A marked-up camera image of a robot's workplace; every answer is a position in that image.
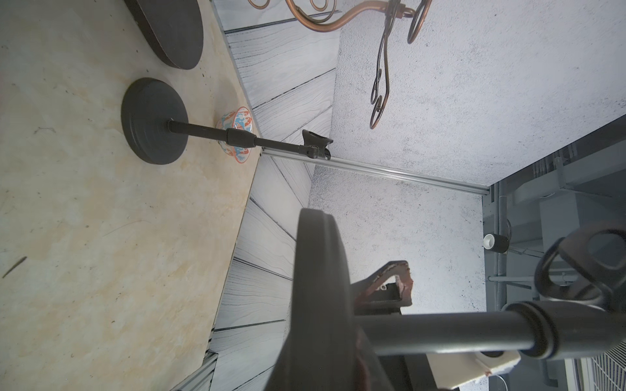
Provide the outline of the spare black microphone pole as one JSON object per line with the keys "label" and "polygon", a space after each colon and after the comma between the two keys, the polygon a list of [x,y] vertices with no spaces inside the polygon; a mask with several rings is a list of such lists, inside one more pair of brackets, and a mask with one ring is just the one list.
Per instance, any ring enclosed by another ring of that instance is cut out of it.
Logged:
{"label": "spare black microphone pole", "polygon": [[598,260],[591,242],[625,241],[623,223],[600,222],[558,239],[536,266],[540,301],[502,311],[359,316],[378,355],[519,351],[535,359],[588,358],[625,339],[625,261]]}

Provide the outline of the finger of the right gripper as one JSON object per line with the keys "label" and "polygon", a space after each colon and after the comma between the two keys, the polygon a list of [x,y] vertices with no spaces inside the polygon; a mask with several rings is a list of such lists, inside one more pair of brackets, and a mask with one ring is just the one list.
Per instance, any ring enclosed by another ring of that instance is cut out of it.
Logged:
{"label": "finger of the right gripper", "polygon": [[407,261],[390,261],[350,286],[355,308],[402,308],[412,305],[413,280]]}

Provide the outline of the black microphone stand pole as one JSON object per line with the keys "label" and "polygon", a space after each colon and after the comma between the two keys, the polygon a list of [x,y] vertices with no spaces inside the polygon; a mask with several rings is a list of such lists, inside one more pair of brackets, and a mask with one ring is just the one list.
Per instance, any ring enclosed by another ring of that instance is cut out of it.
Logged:
{"label": "black microphone stand pole", "polygon": [[173,120],[168,121],[167,128],[172,133],[217,140],[238,148],[269,148],[272,150],[307,156],[310,159],[330,160],[332,157],[328,146],[333,142],[333,140],[308,130],[303,130],[304,144],[296,145],[271,139],[259,138],[254,133],[234,128],[227,128],[226,130],[223,130],[213,127],[176,122]]}

